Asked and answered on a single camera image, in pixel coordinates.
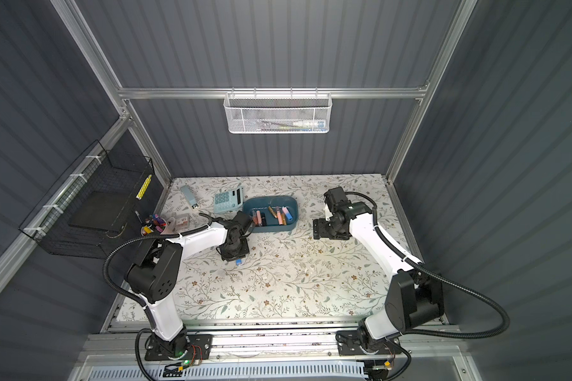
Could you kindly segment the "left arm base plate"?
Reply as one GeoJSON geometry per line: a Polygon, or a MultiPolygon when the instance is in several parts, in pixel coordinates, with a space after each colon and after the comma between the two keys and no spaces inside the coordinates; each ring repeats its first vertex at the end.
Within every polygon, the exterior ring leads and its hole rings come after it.
{"type": "Polygon", "coordinates": [[[172,341],[164,341],[152,333],[144,344],[146,361],[208,360],[213,336],[210,334],[181,334],[172,341]]]}

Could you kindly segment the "teal storage box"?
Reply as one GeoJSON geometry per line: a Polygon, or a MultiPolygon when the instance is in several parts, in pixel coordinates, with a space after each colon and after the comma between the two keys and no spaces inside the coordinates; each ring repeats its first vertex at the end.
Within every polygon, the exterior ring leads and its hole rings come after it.
{"type": "Polygon", "coordinates": [[[250,198],[243,203],[242,211],[248,214],[253,219],[253,233],[279,233],[288,232],[294,230],[298,222],[298,203],[295,198],[286,195],[275,195],[275,196],[262,196],[250,198]],[[278,219],[275,219],[272,214],[268,211],[268,206],[271,206],[275,211],[279,210],[281,213],[281,208],[286,206],[294,218],[292,223],[287,225],[280,225],[278,219]],[[267,226],[257,226],[255,212],[260,211],[265,213],[267,226]]]}

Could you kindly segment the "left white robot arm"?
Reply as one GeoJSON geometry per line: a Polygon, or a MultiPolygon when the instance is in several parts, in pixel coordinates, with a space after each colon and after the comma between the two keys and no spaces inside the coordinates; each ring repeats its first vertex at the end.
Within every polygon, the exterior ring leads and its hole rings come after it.
{"type": "Polygon", "coordinates": [[[163,341],[174,341],[184,332],[173,297],[181,260],[212,248],[225,261],[238,260],[249,253],[247,235],[252,229],[252,217],[239,211],[229,220],[208,220],[208,224],[182,233],[141,237],[125,276],[130,298],[142,306],[152,332],[163,341]]]}

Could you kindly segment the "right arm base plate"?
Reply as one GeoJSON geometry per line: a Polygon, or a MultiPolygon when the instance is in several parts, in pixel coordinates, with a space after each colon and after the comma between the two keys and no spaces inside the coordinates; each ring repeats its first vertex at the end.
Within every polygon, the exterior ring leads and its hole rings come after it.
{"type": "Polygon", "coordinates": [[[395,341],[387,338],[373,339],[362,327],[358,330],[340,330],[335,334],[338,354],[342,357],[352,356],[395,356],[402,354],[395,341]]]}

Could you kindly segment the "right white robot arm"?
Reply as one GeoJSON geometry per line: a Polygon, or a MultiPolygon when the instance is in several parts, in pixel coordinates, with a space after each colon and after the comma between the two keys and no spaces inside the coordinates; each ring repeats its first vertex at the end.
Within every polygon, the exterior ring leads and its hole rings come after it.
{"type": "Polygon", "coordinates": [[[384,307],[364,318],[358,329],[363,345],[405,335],[443,315],[442,284],[416,269],[421,261],[379,225],[375,208],[347,206],[315,219],[312,228],[316,240],[356,239],[389,277],[384,307]]]}

